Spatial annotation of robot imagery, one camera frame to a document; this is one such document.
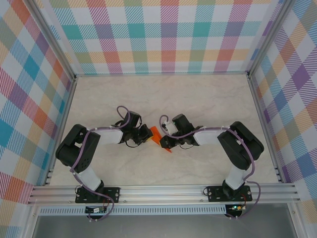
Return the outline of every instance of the orange object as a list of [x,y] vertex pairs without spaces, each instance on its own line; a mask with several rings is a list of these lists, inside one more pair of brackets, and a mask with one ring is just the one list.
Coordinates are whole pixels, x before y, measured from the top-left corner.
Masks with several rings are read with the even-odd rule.
[[153,137],[151,138],[152,141],[154,141],[156,144],[158,144],[160,146],[159,141],[162,139],[162,136],[159,133],[159,130],[157,129],[156,126],[153,126],[150,128],[150,130],[153,133]]

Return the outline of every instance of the plaid wall panel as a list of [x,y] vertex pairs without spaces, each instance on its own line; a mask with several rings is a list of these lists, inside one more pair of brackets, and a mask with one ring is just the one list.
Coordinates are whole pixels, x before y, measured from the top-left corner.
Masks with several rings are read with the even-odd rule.
[[37,3],[74,71],[84,74],[246,71],[278,12],[270,7],[281,5],[278,0]]
[[0,6],[0,238],[14,238],[53,152],[71,81],[23,1]]
[[262,33],[262,35],[260,37],[260,40],[258,41],[257,47],[256,47],[256,49],[254,50],[254,52],[252,54],[251,60],[248,63],[246,71],[250,70],[250,68],[251,68],[251,66],[252,66],[252,64],[254,62],[254,59],[258,55],[258,52],[259,52],[260,48],[262,47],[263,43],[266,40],[267,34],[269,33],[270,29],[272,28],[273,22],[275,21],[279,11],[281,10],[281,7],[282,7],[284,1],[285,0],[279,0],[278,1],[278,4],[276,5],[272,16],[269,19],[268,24],[266,25],[266,28],[265,28],[265,30],[263,31],[263,33]]
[[316,233],[316,0],[296,1],[257,70],[254,84],[286,180],[297,185],[306,227]]

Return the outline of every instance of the purple cable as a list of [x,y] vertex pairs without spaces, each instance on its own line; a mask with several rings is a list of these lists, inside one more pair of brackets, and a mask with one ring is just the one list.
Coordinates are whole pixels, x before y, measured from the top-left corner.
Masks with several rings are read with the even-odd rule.
[[96,221],[96,222],[97,222],[97,221],[101,221],[101,220],[103,220],[104,218],[106,218],[106,217],[109,216],[109,214],[112,212],[112,210],[113,210],[113,208],[114,208],[114,201],[113,201],[113,199],[112,199],[111,197],[106,196],[106,195],[101,194],[101,193],[98,193],[98,192],[95,192],[95,191],[91,190],[90,188],[88,188],[87,186],[85,186],[85,185],[81,182],[81,180],[78,178],[78,176],[76,175],[74,169],[75,169],[76,166],[78,165],[78,163],[79,163],[79,161],[80,161],[80,158],[81,158],[81,156],[83,155],[83,152],[84,152],[84,148],[85,148],[85,145],[86,145],[86,141],[87,141],[88,135],[89,135],[91,132],[93,132],[93,131],[98,131],[98,130],[120,129],[120,128],[123,128],[124,126],[126,126],[126,125],[129,123],[130,117],[131,117],[130,111],[129,111],[125,106],[118,106],[118,107],[117,107],[117,112],[118,112],[118,114],[119,114],[119,116],[120,116],[121,118],[123,118],[123,116],[122,116],[121,113],[119,112],[119,108],[124,108],[124,109],[127,111],[127,113],[128,113],[128,120],[127,120],[127,122],[126,122],[125,124],[121,125],[121,126],[118,126],[118,127],[98,127],[98,128],[90,129],[90,130],[87,132],[87,134],[85,135],[85,138],[84,138],[84,140],[83,140],[81,149],[80,149],[80,151],[79,151],[79,155],[78,155],[78,157],[77,157],[75,163],[73,164],[73,166],[72,166],[72,167],[70,168],[70,170],[69,170],[69,171],[74,175],[74,178],[75,178],[75,179],[81,184],[81,186],[84,187],[86,190],[88,190],[89,192],[94,193],[94,194],[96,194],[96,195],[98,195],[98,196],[105,197],[106,199],[108,199],[108,200],[110,200],[110,201],[112,202],[112,207],[111,207],[110,211],[109,211],[107,214],[103,215],[100,219],[94,220],[94,221]]
[[[248,156],[250,157],[250,160],[251,160],[252,170],[251,170],[251,172],[250,172],[247,176],[245,176],[245,177],[243,178],[243,180],[246,181],[247,178],[249,178],[250,176],[252,176],[252,175],[254,174],[254,171],[255,171],[255,168],[256,168],[256,167],[255,167],[255,163],[254,163],[253,156],[252,156],[252,154],[251,154],[249,148],[248,148],[247,145],[244,143],[244,141],[242,140],[242,138],[241,138],[236,132],[234,132],[233,130],[231,130],[230,128],[226,128],[226,127],[208,127],[208,128],[203,128],[203,129],[194,130],[194,131],[189,132],[189,133],[187,133],[187,134],[185,134],[185,135],[182,135],[182,136],[173,136],[173,135],[168,134],[168,133],[165,131],[165,129],[163,128],[162,123],[161,123],[163,117],[165,117],[165,118],[166,118],[166,121],[168,121],[168,116],[167,116],[167,115],[162,115],[162,116],[160,116],[160,118],[159,118],[159,126],[160,126],[161,130],[163,131],[163,133],[164,133],[165,135],[167,135],[167,136],[169,136],[169,137],[171,137],[171,138],[174,138],[174,139],[181,139],[181,138],[184,138],[184,137],[186,137],[186,136],[188,136],[188,135],[194,134],[194,133],[199,132],[199,131],[204,131],[204,130],[222,130],[222,129],[223,129],[223,130],[229,131],[231,134],[233,134],[233,135],[240,141],[241,145],[242,145],[242,146],[244,147],[244,149],[247,151],[247,154],[248,154]],[[257,199],[256,199],[256,202],[254,203],[254,205],[252,206],[252,208],[251,208],[247,213],[244,213],[244,214],[241,215],[240,217],[244,217],[245,215],[247,215],[247,214],[257,205],[257,203],[258,203],[259,200],[260,200],[260,196],[261,196],[261,187],[260,187],[260,185],[259,185],[257,182],[254,182],[254,181],[246,181],[246,182],[256,184],[256,185],[258,186],[258,188],[259,188],[259,194],[258,194],[258,197],[257,197]]]

